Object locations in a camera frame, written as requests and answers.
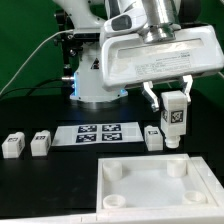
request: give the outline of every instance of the white box with black label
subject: white box with black label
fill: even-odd
[[[145,127],[145,143],[149,151],[163,150],[163,136],[158,127]]]
[[[18,158],[25,147],[25,135],[22,132],[10,134],[2,144],[5,159]]]
[[[47,156],[51,146],[51,134],[49,131],[37,132],[31,142],[32,156]]]

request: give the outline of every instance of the white robot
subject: white robot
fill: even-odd
[[[216,74],[224,67],[213,27],[182,28],[178,20],[181,0],[53,1],[74,25],[70,38],[83,38],[70,98],[98,108],[127,96],[125,89],[142,86],[156,112],[159,101],[153,84],[181,79],[182,93],[162,94],[161,128],[167,146],[177,147],[179,136],[186,132],[192,78]],[[108,20],[93,15],[92,4],[105,4]],[[88,41],[94,35],[98,40]]]

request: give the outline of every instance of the black table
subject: black table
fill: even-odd
[[[89,111],[64,102],[61,96],[18,97],[0,102],[0,141],[18,131],[26,136],[19,159],[4,160],[0,152],[0,219],[95,213],[98,158],[188,153],[202,156],[224,185],[224,111],[192,91],[187,135],[177,150],[148,152],[144,143],[51,147],[47,158],[32,158],[36,132],[58,126],[137,121],[159,126],[139,92],[112,109]]]

